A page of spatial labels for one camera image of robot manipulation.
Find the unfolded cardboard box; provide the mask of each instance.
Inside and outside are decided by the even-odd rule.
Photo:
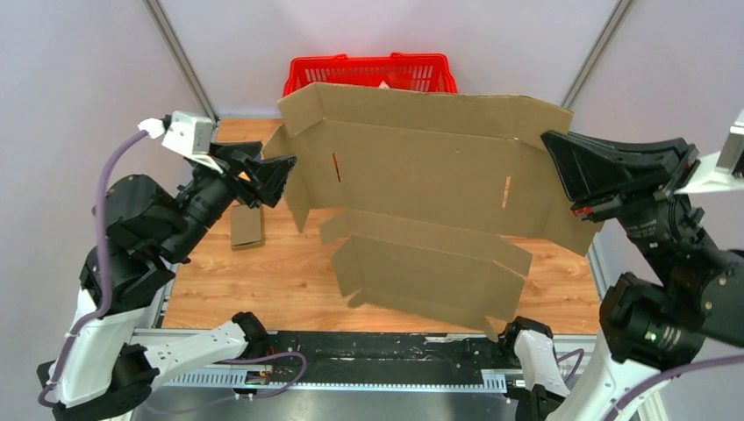
[[[349,236],[333,268],[349,305],[374,303],[495,334],[531,254],[502,235],[585,254],[600,225],[570,211],[540,134],[571,113],[526,96],[424,94],[314,83],[279,102],[267,157],[295,154],[285,200],[302,231]]]

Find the white wall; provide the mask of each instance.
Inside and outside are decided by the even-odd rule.
[[[462,93],[560,103],[616,0],[163,0],[218,113],[273,115],[298,56],[444,53]]]
[[[626,142],[684,137],[703,154],[720,150],[744,108],[741,16],[743,2],[636,2],[579,96],[572,129]],[[744,193],[692,200],[720,247],[744,248]],[[618,224],[607,224],[597,247],[613,280],[627,270],[653,277]],[[737,352],[709,340],[697,359]],[[742,378],[741,366],[684,375],[663,390],[669,419],[740,419]]]
[[[141,2],[0,3],[0,419],[51,419],[36,366],[74,314],[100,169],[142,119],[198,108]],[[172,191],[188,171],[151,141],[113,180],[146,172]]]

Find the red plastic basket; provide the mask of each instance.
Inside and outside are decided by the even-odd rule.
[[[390,57],[298,57],[290,65],[284,96],[313,82],[380,86],[421,92],[457,92],[444,54],[401,54]]]

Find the wooden table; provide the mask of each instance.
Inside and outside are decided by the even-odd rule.
[[[276,119],[224,120],[218,141],[267,140]],[[468,332],[460,326],[365,304],[349,309],[340,296],[331,254],[318,224],[340,210],[314,210],[297,232],[284,202],[266,208],[266,245],[233,252],[230,212],[178,270],[163,327],[213,328],[238,311],[252,311],[269,330]],[[511,239],[534,255],[517,314],[555,333],[594,334],[599,301],[583,256],[539,239]]]

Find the metal pole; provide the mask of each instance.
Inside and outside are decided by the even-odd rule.
[[[589,55],[586,56],[586,60],[581,66],[579,73],[576,75],[576,79],[571,83],[569,91],[563,98],[561,107],[567,109],[574,108],[576,99],[581,93],[584,84],[586,84],[586,81],[589,80],[591,74],[594,72],[595,66],[602,58],[602,55],[610,45],[610,42],[612,42],[615,33],[620,29],[620,26],[623,24],[623,21],[633,4],[635,4],[635,0],[618,0],[618,3],[615,4],[615,9],[610,14],[610,18],[607,19],[607,23],[604,24],[604,28],[602,28],[602,31],[599,33],[597,41],[595,41],[594,46],[589,51]]]
[[[163,10],[160,0],[142,0],[142,3],[145,4],[147,11],[150,13],[150,17],[153,19],[153,23],[155,23],[155,27],[158,28],[158,31],[163,37],[163,41],[165,41],[168,50],[170,50],[170,53],[173,55],[173,60],[178,65],[178,68],[181,69],[183,78],[186,80],[186,84],[189,85],[191,93],[202,108],[202,112],[204,115],[211,118],[212,121],[217,122],[217,112],[215,112],[214,107],[204,90],[204,86],[199,81],[197,73],[191,66],[189,58],[183,51],[181,42],[178,40],[178,37],[175,36],[173,26],[170,24],[168,15],[165,10]]]

